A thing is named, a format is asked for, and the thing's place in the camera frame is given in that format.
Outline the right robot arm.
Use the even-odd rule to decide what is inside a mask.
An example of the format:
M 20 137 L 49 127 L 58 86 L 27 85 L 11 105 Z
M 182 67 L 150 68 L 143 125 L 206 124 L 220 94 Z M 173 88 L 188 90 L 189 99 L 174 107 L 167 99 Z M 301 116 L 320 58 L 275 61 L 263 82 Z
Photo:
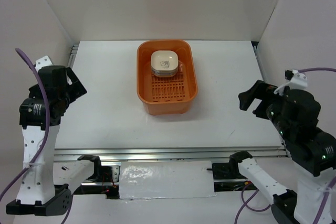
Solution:
M 260 100 L 254 115 L 269 120 L 282 138 L 295 164 L 297 190 L 278 183 L 247 151 L 230 156 L 229 173 L 252 182 L 269 201 L 278 223 L 334 223 L 335 138 L 317 126 L 320 103 L 305 90 L 285 87 L 276 94 L 276 86 L 261 80 L 238 98 L 243 111 Z

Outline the cream plate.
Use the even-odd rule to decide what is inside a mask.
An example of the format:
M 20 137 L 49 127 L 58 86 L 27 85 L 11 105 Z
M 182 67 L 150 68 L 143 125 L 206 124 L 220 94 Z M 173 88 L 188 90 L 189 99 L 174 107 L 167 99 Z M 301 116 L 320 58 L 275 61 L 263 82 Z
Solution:
M 151 69 L 153 73 L 174 74 L 179 69 L 177 53 L 171 50 L 157 50 L 151 54 Z

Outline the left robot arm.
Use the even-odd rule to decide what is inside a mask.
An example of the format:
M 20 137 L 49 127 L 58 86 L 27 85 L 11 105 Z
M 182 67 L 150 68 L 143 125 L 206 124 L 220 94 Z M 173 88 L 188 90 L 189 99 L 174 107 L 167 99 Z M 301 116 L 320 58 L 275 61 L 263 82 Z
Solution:
M 24 138 L 22 180 L 16 199 L 6 205 L 8 215 L 60 216 L 68 214 L 74 192 L 85 180 L 113 179 L 112 168 L 99 156 L 81 155 L 63 165 L 54 178 L 54 155 L 61 118 L 70 104 L 87 90 L 70 67 L 37 70 L 38 83 L 19 107 Z

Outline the green plate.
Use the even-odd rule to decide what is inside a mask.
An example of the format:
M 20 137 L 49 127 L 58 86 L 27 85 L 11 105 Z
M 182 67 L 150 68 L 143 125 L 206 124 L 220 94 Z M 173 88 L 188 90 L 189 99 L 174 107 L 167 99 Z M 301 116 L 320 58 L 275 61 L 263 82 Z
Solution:
M 153 76 L 158 77 L 158 78 L 172 78 L 176 75 L 174 74 L 158 74 L 158 73 L 153 73 Z

